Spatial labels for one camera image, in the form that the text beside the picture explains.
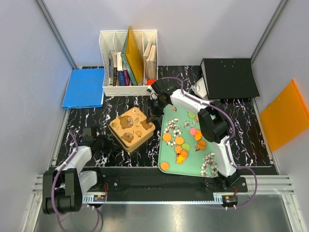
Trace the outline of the bear print tin lid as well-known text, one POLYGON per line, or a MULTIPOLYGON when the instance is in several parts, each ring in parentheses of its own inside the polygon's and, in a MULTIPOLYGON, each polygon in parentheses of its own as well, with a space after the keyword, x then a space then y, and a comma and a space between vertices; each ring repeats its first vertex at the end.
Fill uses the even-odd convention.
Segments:
POLYGON ((112 126, 116 133, 121 134, 125 131, 132 132, 134 131, 155 131, 155 125, 150 122, 146 122, 147 116, 137 107, 133 107, 112 120, 109 126, 112 126))

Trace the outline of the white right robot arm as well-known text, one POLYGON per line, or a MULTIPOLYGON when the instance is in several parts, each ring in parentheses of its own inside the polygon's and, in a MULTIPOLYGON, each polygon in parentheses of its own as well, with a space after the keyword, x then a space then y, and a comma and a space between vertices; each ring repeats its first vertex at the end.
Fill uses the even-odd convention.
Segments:
POLYGON ((207 101, 198 98, 183 88, 182 80, 163 77, 148 86, 147 122, 152 122, 164 114, 167 105, 180 106, 198 117, 202 136, 214 144, 218 159, 218 184, 223 191, 231 191, 239 179, 230 140, 235 135, 235 126, 230 116, 223 110, 219 100, 207 101))

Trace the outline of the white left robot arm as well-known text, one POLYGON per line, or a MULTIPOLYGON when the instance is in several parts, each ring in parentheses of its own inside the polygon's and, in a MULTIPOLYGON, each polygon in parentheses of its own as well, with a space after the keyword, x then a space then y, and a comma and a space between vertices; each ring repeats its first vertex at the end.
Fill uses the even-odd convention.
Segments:
POLYGON ((101 134, 95 126, 84 128, 79 141, 71 131, 75 143, 72 153, 57 168, 43 174, 43 212, 57 215, 78 212, 88 190, 100 191, 104 187, 99 172, 85 171, 84 166, 101 153, 120 149, 134 151, 153 135, 154 120, 156 116, 151 113, 144 115, 138 108, 131 108, 109 124, 115 141, 101 134))

